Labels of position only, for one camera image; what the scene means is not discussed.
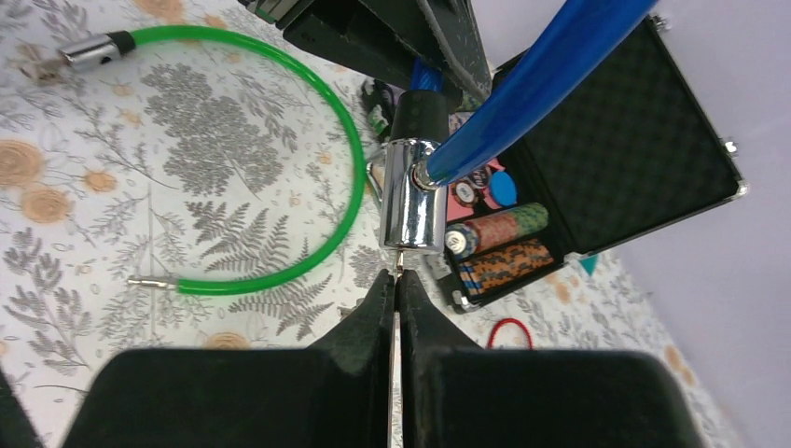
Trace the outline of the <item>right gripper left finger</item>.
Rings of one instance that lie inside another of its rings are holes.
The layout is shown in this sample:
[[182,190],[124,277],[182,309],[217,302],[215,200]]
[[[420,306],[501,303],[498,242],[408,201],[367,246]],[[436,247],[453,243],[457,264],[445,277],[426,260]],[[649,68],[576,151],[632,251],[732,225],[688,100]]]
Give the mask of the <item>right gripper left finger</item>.
[[134,349],[93,381],[67,447],[386,447],[394,279],[303,348]]

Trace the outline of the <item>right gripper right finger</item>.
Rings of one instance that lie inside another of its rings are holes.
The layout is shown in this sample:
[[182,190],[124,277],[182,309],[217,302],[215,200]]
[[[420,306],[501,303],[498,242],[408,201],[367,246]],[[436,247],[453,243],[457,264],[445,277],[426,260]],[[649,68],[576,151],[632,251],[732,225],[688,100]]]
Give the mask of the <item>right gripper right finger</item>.
[[486,349],[396,282],[407,447],[700,447],[677,382],[638,351]]

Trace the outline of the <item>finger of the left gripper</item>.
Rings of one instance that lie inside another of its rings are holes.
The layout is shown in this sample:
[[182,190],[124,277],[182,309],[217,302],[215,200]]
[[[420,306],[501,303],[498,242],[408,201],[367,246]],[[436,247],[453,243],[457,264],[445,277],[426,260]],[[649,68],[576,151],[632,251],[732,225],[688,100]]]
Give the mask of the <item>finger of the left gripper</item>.
[[297,1],[281,18],[281,31],[298,49],[404,91],[421,59],[440,72],[449,104],[461,103],[416,1]]
[[437,41],[443,74],[461,91],[485,101],[493,82],[472,3],[427,0],[420,2],[420,10]]

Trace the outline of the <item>red cable padlock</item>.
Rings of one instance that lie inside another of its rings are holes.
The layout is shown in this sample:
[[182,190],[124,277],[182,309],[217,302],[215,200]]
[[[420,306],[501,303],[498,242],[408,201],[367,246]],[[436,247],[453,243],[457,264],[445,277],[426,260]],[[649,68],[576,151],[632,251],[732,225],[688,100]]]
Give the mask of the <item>red cable padlock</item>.
[[532,332],[519,319],[507,317],[491,328],[485,343],[487,349],[534,349]]

